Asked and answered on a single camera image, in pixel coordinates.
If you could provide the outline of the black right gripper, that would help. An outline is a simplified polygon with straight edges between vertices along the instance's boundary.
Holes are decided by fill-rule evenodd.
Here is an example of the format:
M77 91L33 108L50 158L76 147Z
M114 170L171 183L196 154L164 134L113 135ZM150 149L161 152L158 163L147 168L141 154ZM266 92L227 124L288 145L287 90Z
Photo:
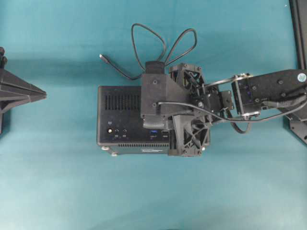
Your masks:
M195 105L213 113L233 110L231 91L220 91L217 85L204 86L202 68L196 65L180 63L169 68L169 74L179 86L191 93ZM170 156L197 157L209 146L211 140L211 121L207 115L175 115L174 129L171 130Z

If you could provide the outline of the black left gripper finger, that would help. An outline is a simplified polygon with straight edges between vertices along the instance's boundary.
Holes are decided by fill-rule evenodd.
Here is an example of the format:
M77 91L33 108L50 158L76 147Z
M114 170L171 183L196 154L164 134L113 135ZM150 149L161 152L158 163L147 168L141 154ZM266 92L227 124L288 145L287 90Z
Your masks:
M0 48L0 127L3 127L4 114L10 109L26 103L46 99L47 93L22 80L5 69L8 59L5 50Z

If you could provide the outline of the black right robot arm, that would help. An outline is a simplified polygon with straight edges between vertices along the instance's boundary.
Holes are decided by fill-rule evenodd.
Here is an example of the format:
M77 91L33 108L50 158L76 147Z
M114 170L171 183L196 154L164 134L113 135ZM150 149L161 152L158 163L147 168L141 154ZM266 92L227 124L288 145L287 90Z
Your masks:
M171 78L188 97L178 102L160 103L172 121L170 156L200 156L210 144L210 129L229 123L246 134L254 123L262 122L266 109L278 109L280 116L305 122L307 119L307 73L290 69L252 76L235 75L205 83L202 73L174 70Z

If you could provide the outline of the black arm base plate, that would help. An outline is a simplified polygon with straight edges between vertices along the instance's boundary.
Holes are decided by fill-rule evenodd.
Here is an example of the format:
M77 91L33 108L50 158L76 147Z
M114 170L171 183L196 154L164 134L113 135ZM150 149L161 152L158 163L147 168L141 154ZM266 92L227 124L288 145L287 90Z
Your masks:
M307 144L307 106L283 117L285 127Z

